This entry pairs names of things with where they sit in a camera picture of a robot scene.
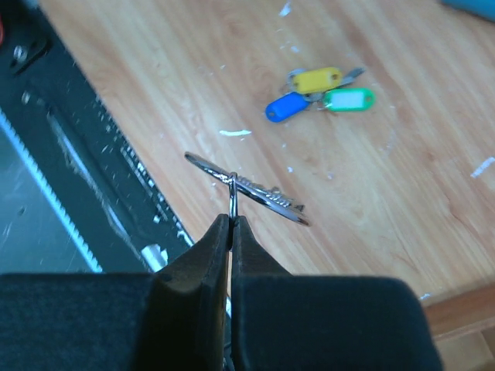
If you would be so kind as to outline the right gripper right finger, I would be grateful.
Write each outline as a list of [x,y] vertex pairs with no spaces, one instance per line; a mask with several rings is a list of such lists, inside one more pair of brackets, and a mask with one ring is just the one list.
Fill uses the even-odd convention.
[[392,277],[293,275],[233,228],[232,356],[238,370],[441,370],[415,293]]

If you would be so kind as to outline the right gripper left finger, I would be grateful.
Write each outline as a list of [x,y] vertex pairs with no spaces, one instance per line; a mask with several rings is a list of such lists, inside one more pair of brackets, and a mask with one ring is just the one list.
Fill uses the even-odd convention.
[[156,273],[2,275],[1,368],[222,369],[229,227]]

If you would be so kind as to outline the silver metal keyring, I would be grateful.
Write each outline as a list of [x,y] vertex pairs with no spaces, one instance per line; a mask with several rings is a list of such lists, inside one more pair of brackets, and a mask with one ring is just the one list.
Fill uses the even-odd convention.
[[278,187],[266,188],[250,179],[228,172],[205,158],[186,152],[185,159],[197,168],[229,187],[229,216],[237,216],[237,194],[240,192],[249,199],[270,209],[272,212],[303,226],[309,226],[309,218],[304,214],[305,206],[296,199],[287,196]]

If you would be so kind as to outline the dark blue key tag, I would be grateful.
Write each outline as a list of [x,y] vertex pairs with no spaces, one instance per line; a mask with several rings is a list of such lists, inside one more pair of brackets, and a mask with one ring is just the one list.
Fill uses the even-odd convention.
[[309,105],[301,94],[292,92],[272,101],[265,108],[265,115],[269,121],[279,123],[304,111]]

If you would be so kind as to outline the green key tag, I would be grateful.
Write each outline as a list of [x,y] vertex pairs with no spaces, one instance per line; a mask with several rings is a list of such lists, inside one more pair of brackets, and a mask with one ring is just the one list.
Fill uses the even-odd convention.
[[332,112],[366,111],[374,105],[375,94],[367,88],[343,88],[325,93],[323,106]]

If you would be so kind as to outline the yellow key tag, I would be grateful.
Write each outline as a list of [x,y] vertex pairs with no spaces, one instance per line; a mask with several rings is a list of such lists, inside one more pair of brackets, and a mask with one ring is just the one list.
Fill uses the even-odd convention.
[[343,79],[342,72],[336,67],[307,70],[292,78],[292,86],[299,94],[315,94],[332,90]]

